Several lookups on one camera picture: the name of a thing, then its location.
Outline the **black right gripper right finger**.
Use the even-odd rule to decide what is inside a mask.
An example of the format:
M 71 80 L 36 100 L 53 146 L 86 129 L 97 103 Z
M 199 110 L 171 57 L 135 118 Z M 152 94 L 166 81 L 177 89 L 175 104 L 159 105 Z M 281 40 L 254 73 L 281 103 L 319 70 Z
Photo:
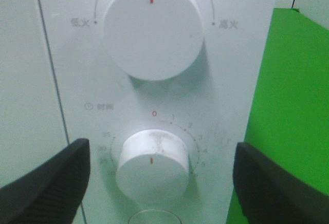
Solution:
M 236 145 L 233 185 L 249 223 L 328 223 L 328 195 L 249 143 Z

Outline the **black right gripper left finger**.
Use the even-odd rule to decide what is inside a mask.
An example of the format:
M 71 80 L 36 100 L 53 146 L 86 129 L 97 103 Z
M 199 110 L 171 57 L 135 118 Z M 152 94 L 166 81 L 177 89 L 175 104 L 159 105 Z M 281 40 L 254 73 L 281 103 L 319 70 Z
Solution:
M 89 140 L 80 138 L 1 188 L 1 223 L 72 223 L 89 177 Z

